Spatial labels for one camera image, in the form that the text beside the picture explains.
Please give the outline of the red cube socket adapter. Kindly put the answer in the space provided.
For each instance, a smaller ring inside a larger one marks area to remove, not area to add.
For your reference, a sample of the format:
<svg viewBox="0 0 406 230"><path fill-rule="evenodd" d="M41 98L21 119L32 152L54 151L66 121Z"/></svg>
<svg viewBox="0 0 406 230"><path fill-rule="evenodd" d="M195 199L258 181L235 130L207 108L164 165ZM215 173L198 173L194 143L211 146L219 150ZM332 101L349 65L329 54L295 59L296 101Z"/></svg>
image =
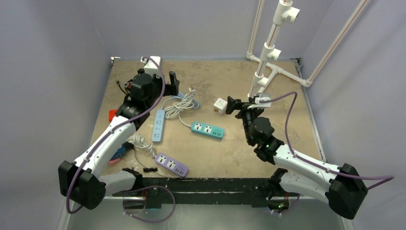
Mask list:
<svg viewBox="0 0 406 230"><path fill-rule="evenodd" d="M112 122L113 118L115 117L117 109L110 110L108 113L108 121Z"/></svg>

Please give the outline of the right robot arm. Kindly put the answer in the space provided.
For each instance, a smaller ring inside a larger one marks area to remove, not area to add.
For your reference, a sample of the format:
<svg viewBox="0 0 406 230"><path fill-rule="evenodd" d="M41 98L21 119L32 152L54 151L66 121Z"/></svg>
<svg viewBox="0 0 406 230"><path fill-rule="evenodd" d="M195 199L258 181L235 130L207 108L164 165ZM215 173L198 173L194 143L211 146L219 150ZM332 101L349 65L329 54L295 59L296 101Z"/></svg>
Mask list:
<svg viewBox="0 0 406 230"><path fill-rule="evenodd" d="M357 170L345 163L342 166L325 163L291 149L277 139L270 120L261 117L264 98L255 96L248 102L227 98L226 114L238 111L248 145L263 162L278 166L268 180L268 198L300 194L326 203L336 214L354 219L368 194L368 188Z"/></svg>

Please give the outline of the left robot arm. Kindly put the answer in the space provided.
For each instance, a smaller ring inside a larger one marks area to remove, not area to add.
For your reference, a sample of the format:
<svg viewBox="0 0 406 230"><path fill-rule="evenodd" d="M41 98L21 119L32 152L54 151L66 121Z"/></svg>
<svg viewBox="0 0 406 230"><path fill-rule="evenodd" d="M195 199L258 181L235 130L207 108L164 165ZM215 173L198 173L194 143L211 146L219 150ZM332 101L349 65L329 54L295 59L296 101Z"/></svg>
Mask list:
<svg viewBox="0 0 406 230"><path fill-rule="evenodd" d="M117 174L102 176L108 161L150 116L164 96L176 96L180 81L174 71L169 72L170 82L156 74L149 75L143 69L129 81L129 92L119 106L109 126L97 140L74 161L63 161L58 168L60 192L66 197L66 210L74 201L79 208L92 210L106 195L126 191L131 196L142 192L142 176L135 170L125 168Z"/></svg>

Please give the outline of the white cube power socket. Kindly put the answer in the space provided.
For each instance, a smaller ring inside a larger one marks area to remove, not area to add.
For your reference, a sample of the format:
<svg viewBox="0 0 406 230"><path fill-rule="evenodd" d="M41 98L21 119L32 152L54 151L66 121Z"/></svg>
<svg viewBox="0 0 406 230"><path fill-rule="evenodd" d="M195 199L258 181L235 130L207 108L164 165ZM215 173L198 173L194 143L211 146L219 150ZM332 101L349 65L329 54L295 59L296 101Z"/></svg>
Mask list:
<svg viewBox="0 0 406 230"><path fill-rule="evenodd" d="M213 104L214 112L218 113L219 115L223 115L226 112L227 108L227 101L222 98L217 98L215 103Z"/></svg>

